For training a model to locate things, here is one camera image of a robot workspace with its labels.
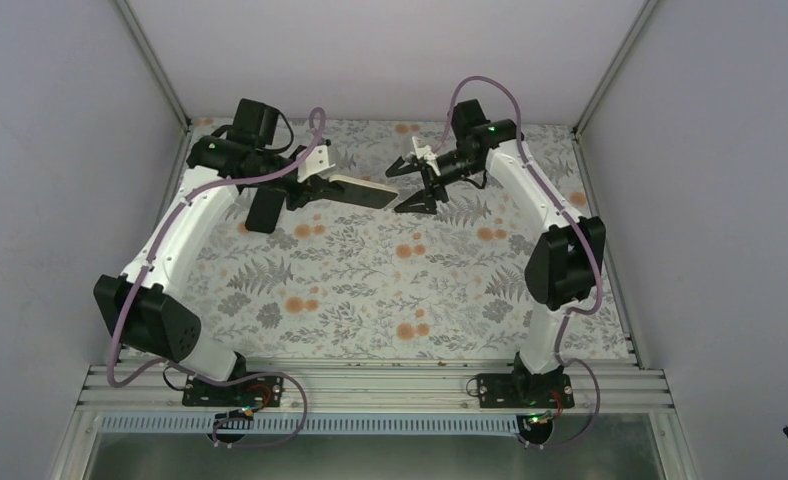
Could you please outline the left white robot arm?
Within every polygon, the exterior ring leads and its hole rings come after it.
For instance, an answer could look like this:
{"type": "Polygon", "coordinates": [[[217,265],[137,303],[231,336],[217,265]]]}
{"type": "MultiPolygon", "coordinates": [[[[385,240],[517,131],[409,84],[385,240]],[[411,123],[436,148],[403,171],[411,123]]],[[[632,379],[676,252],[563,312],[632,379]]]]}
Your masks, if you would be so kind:
{"type": "Polygon", "coordinates": [[[111,335],[106,361],[111,386],[122,388],[133,380],[118,380],[112,371],[121,348],[128,346],[152,354],[154,364],[166,363],[208,383],[222,404],[246,396],[242,356],[206,333],[178,295],[212,229],[239,193],[298,179],[300,167],[324,148],[326,114],[320,107],[308,117],[314,133],[309,146],[291,157],[284,148],[272,147],[284,117],[270,105],[241,100],[232,123],[192,146],[171,205],[140,252],[117,276],[97,280],[94,297],[111,335]]]}

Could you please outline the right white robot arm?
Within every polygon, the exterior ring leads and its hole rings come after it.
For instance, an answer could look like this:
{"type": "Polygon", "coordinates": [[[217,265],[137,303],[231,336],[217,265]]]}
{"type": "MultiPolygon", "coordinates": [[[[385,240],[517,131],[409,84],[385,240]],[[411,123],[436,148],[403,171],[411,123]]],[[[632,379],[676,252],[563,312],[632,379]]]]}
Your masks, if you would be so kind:
{"type": "Polygon", "coordinates": [[[531,323],[508,376],[514,399],[535,407],[549,393],[565,390],[559,350],[571,315],[593,314],[602,305],[606,227],[597,216],[583,216],[546,181],[513,120],[490,121],[478,101],[467,100],[452,108],[447,128],[455,136],[453,150],[437,154],[413,143],[387,168],[388,178],[419,173],[423,182],[395,210],[434,214],[449,199],[447,186],[482,174],[499,182],[534,219],[540,236],[523,270],[525,285],[537,303],[564,312],[560,322],[531,323]]]}

